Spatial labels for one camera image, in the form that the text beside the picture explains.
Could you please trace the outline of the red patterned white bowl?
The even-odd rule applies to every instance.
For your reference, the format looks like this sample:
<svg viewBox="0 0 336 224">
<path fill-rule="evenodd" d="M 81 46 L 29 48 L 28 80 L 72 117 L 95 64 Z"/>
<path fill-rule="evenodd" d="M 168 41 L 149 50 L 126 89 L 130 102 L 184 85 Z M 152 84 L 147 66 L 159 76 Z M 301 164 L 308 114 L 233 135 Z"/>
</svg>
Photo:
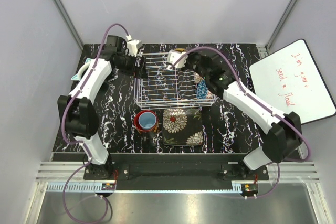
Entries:
<svg viewBox="0 0 336 224">
<path fill-rule="evenodd" d="M 194 82 L 195 84 L 199 84 L 200 82 L 205 82 L 205 79 L 202 78 L 198 73 L 194 73 Z"/>
</svg>

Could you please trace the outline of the blue patterned bowl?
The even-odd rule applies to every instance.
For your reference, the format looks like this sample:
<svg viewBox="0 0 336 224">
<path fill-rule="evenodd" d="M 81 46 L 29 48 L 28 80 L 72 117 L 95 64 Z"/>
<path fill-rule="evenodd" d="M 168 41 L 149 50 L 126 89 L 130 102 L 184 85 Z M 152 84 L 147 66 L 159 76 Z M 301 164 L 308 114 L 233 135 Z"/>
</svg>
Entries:
<svg viewBox="0 0 336 224">
<path fill-rule="evenodd" d="M 209 91 L 204 80 L 201 80 L 197 84 L 196 98 L 199 100 L 206 100 L 206 99 L 210 100 L 213 98 L 213 94 Z"/>
</svg>

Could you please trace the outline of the white wire dish rack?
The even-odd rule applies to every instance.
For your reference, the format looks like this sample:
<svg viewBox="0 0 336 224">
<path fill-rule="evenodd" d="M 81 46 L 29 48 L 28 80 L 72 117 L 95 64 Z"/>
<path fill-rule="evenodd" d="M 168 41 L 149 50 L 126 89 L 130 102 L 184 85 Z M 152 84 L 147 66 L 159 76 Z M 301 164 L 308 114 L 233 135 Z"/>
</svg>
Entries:
<svg viewBox="0 0 336 224">
<path fill-rule="evenodd" d="M 169 70 L 167 52 L 143 53 L 148 77 L 134 81 L 134 102 L 142 110 L 211 106 L 216 96 L 197 94 L 194 72 Z"/>
</svg>

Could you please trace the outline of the black floral square plate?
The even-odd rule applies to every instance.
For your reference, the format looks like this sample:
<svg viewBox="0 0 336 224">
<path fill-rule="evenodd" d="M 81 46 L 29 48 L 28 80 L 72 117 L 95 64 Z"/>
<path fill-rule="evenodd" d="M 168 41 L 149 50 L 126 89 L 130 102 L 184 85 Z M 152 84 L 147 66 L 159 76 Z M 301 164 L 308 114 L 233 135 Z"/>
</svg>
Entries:
<svg viewBox="0 0 336 224">
<path fill-rule="evenodd" d="M 164 145 L 199 146 L 203 144 L 203 122 L 200 109 L 165 109 L 162 127 Z"/>
</svg>

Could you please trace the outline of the yellow brown-rimmed bowl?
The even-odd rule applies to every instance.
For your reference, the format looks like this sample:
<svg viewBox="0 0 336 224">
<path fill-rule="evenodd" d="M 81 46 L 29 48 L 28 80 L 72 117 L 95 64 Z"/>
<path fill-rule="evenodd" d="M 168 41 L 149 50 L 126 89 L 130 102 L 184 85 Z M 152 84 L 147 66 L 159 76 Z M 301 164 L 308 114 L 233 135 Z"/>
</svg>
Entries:
<svg viewBox="0 0 336 224">
<path fill-rule="evenodd" d="M 178 51 L 178 52 L 184 52 L 186 49 L 185 48 L 176 48 L 175 50 Z"/>
</svg>

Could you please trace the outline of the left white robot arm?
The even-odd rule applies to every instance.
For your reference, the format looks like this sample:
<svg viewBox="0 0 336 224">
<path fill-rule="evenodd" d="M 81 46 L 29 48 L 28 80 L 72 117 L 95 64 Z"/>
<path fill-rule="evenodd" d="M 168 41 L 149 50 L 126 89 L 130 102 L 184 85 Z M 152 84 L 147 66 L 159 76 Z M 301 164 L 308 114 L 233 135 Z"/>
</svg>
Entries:
<svg viewBox="0 0 336 224">
<path fill-rule="evenodd" d="M 140 40 L 109 35 L 99 48 L 94 59 L 86 61 L 78 71 L 78 84 L 68 94 L 58 98 L 57 105 L 61 122 L 61 133 L 67 144 L 79 144 L 95 167 L 95 174 L 103 180 L 113 175 L 112 165 L 107 163 L 109 153 L 98 134 L 99 118 L 93 106 L 103 83 L 110 78 L 114 69 L 138 79 L 148 75 L 145 57 L 139 56 Z"/>
</svg>

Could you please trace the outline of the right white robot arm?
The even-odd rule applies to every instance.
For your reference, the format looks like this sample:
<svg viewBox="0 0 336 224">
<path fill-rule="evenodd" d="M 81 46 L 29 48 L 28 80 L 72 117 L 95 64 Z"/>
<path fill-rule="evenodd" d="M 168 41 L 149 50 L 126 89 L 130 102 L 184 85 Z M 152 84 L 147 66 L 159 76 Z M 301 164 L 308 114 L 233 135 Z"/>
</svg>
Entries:
<svg viewBox="0 0 336 224">
<path fill-rule="evenodd" d="M 295 112 L 278 110 L 249 91 L 228 59 L 224 61 L 227 66 L 218 66 L 211 57 L 192 49 L 183 53 L 182 62 L 175 67 L 196 72 L 213 94 L 240 109 L 262 129 L 266 140 L 248 152 L 238 167 L 239 176 L 250 180 L 260 167 L 288 160 L 303 143 L 301 119 Z"/>
</svg>

